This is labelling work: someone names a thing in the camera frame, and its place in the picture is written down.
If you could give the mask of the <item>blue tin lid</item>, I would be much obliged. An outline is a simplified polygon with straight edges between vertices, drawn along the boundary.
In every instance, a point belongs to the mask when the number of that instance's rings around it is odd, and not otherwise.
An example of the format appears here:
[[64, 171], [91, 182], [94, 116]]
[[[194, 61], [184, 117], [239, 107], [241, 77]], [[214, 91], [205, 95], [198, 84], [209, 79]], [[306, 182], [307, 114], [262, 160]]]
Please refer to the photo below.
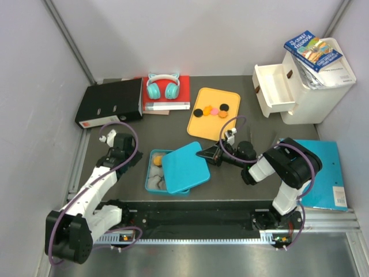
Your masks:
[[182, 193], [210, 180], [210, 171], [204, 158], [196, 155], [202, 147], [194, 141], [162, 158], [164, 179], [169, 194]]

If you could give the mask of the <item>round orange cookie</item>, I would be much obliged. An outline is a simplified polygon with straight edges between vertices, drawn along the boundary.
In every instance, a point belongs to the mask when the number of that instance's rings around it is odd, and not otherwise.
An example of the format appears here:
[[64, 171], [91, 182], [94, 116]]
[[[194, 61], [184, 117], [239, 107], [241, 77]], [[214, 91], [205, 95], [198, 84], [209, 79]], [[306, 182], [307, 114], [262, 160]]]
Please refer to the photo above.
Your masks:
[[161, 167], [162, 166], [162, 156], [155, 156], [153, 159], [152, 159], [152, 162], [155, 166], [157, 167]]

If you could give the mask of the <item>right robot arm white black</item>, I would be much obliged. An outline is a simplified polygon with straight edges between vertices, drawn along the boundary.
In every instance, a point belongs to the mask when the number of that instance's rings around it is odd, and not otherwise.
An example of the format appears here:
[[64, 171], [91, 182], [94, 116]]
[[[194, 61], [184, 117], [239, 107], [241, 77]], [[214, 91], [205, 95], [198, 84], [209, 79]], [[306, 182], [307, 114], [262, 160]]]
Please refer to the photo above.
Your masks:
[[242, 180], [247, 185], [256, 185], [276, 173], [281, 186], [272, 202], [269, 222], [275, 228], [283, 228], [323, 164], [315, 153], [289, 137], [260, 156], [249, 141], [241, 141], [234, 148], [236, 132], [235, 128], [226, 131], [224, 138], [196, 155], [217, 167], [224, 162], [240, 167]]

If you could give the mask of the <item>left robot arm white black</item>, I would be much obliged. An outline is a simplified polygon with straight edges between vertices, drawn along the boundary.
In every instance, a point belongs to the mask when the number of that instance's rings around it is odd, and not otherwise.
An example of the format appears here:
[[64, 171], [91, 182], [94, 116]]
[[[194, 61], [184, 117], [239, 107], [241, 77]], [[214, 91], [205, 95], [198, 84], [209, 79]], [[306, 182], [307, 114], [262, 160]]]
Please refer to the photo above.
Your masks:
[[138, 136], [111, 130], [101, 136], [108, 145], [107, 153], [93, 168], [92, 174], [77, 194], [61, 209], [46, 217], [44, 252], [52, 265], [64, 260], [77, 264], [86, 262], [93, 245], [110, 228], [126, 228], [131, 216], [113, 204], [98, 209], [105, 194], [142, 158]]

